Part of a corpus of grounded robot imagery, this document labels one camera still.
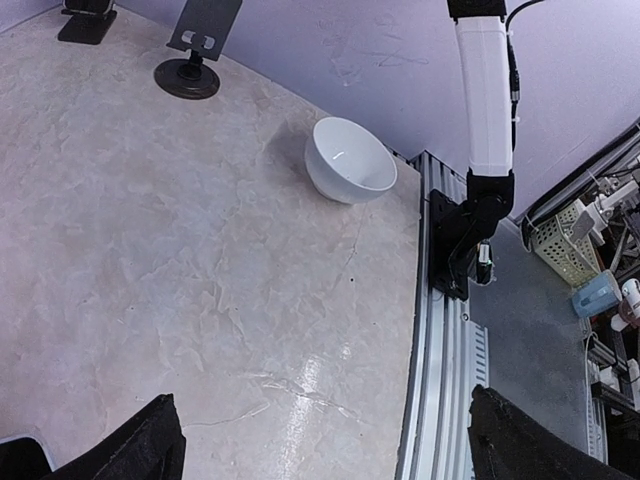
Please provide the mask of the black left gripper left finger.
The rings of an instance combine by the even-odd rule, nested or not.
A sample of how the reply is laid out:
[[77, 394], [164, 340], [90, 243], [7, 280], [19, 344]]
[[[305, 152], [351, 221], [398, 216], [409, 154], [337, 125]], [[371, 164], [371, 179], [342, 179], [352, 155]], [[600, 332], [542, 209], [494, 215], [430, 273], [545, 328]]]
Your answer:
[[186, 438], [174, 396], [161, 394], [49, 479], [180, 479]]

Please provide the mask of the black plate phone stand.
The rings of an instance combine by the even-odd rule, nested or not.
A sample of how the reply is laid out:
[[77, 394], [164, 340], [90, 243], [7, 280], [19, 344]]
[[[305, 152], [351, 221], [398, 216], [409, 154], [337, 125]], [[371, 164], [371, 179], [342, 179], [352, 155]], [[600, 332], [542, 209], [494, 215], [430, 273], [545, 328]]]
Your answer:
[[218, 61], [242, 6], [242, 0], [188, 0], [167, 46], [188, 52], [188, 58], [170, 59], [154, 70], [156, 84], [186, 100], [213, 97], [220, 78], [204, 60]]

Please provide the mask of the black folding phone stand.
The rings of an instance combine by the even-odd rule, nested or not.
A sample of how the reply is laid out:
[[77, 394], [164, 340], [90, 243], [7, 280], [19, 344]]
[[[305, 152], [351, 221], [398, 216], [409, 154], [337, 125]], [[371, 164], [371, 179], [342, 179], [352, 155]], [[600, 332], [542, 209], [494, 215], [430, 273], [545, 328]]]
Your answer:
[[66, 43], [99, 45], [117, 17], [113, 0], [64, 0], [69, 16], [57, 39]]

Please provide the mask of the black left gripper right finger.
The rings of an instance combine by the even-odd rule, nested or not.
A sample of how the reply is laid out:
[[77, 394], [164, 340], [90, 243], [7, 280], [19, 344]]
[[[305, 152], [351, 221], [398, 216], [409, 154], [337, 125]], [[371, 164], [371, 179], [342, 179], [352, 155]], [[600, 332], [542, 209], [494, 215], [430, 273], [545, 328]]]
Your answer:
[[472, 391], [468, 428], [477, 479], [627, 479], [564, 442], [493, 388]]

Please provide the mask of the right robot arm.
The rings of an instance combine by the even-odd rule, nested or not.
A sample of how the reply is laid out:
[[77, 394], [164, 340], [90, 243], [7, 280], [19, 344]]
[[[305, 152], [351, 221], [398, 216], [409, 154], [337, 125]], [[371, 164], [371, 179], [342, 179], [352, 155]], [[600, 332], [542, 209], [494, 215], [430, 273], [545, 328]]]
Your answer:
[[[513, 151], [519, 75], [502, 1], [451, 1], [469, 130], [466, 198], [429, 194], [429, 282], [448, 297], [469, 297], [480, 249], [514, 205]], [[467, 429], [479, 479], [623, 479], [625, 473], [572, 447], [496, 390], [472, 391]]]

